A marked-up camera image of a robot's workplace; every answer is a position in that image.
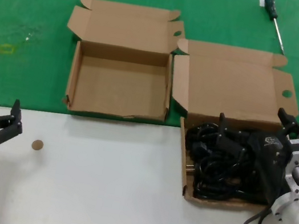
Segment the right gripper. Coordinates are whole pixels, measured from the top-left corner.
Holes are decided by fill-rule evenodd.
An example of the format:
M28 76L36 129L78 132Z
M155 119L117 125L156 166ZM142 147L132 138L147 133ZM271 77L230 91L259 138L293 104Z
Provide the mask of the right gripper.
M285 166L289 162L287 136L299 139L299 123L295 116L287 114L283 107L278 110L282 128L277 132L234 130L228 126L224 113L220 113L216 147L242 161L246 153L243 146L248 139L254 155L254 165L261 179L265 198L273 204L281 195L285 184Z

